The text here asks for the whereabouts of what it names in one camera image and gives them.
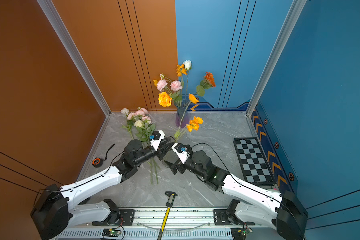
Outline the clear grey glass vase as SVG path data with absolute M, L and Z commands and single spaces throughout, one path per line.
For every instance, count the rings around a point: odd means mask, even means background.
M 166 154 L 166 156 L 164 157 L 164 159 L 162 161 L 168 161 L 173 164 L 176 162 L 177 159 L 178 159 L 177 154 L 173 150 L 171 150 L 171 151 L 168 151 L 168 153 Z

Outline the blue purple glass vase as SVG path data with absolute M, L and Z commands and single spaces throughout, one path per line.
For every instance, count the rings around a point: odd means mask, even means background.
M 182 129 L 189 122 L 189 117 L 188 117 L 189 101 L 186 99 L 182 99 L 180 102 L 176 102 L 175 106 L 177 108 L 176 126 Z

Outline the yellow rose flower stem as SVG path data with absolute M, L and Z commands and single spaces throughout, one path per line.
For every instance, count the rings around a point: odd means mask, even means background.
M 180 99 L 181 99 L 180 91 L 174 93 L 161 92 L 158 97 L 159 105 L 165 108 L 170 107 L 172 104 L 179 102 Z

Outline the pink peony flower stem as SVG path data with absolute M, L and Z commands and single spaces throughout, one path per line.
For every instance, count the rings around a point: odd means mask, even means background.
M 183 82 L 179 80 L 171 80 L 166 77 L 164 74 L 160 74 L 159 80 L 153 80 L 154 86 L 161 92 L 174 93 L 177 91 L 181 92 L 181 99 L 183 99 L 182 90 L 183 90 Z

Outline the orange gerbera flower stem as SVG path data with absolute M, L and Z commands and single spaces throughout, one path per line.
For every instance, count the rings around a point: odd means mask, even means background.
M 203 79 L 200 81 L 200 84 L 197 85 L 196 93 L 187 94 L 190 95 L 189 101 L 194 104 L 198 103 L 200 101 L 199 97 L 203 97 L 205 95 L 206 90 L 215 87 L 216 87 L 216 83 L 215 83 L 214 75 L 211 72 L 206 72 L 206 75 L 203 76 Z

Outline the white rose flower stem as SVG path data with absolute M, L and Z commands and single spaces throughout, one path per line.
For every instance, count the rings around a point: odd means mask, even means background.
M 184 70 L 185 70 L 185 75 L 187 76 L 187 80 L 186 80 L 186 95 L 188 94 L 188 85 L 189 85 L 189 77 L 190 77 L 190 70 L 192 69 L 192 61 L 191 60 L 185 60 L 183 62 L 184 64 Z

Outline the yellow poppy flower stem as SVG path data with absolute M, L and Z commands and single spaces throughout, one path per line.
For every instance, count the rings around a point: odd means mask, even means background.
M 182 81 L 184 86 L 183 86 L 183 90 L 184 90 L 184 87 L 185 87 L 185 80 L 184 80 L 184 77 L 186 77 L 185 75 L 185 70 L 184 70 L 184 64 L 179 64 L 177 65 L 176 67 L 176 76 L 171 78 L 167 75 L 165 75 L 166 77 L 168 77 L 169 79 L 171 80 L 179 80 L 179 81 Z

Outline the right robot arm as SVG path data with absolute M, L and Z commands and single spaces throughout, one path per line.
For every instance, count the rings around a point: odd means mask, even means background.
M 266 190 L 217 167 L 203 151 L 181 153 L 174 163 L 165 162 L 173 174 L 194 173 L 210 189 L 238 200 L 228 208 L 235 224 L 255 223 L 277 231 L 285 240 L 305 239 L 308 212 L 297 196 L 285 191 Z

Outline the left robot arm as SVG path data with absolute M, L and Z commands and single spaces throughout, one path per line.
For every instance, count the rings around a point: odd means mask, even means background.
M 83 205 L 91 196 L 131 178 L 138 167 L 155 157 L 160 160 L 172 150 L 171 138 L 154 140 L 153 145 L 143 147 L 139 140 L 132 140 L 105 170 L 79 182 L 58 187 L 48 186 L 35 203 L 31 218 L 41 239 L 49 240 L 67 227 L 94 222 L 97 225 L 117 225 L 121 222 L 120 210 L 110 199 Z

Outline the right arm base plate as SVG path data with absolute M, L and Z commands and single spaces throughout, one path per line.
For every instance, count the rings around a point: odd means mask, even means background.
M 254 226 L 256 224 L 254 222 L 243 222 L 239 220 L 234 214 L 229 213 L 227 209 L 214 209 L 213 215 L 216 226 Z

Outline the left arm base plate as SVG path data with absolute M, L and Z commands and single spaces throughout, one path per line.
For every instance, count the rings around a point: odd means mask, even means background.
M 102 222 L 94 221 L 93 226 L 132 226 L 135 216 L 135 210 L 126 209 L 113 211 Z

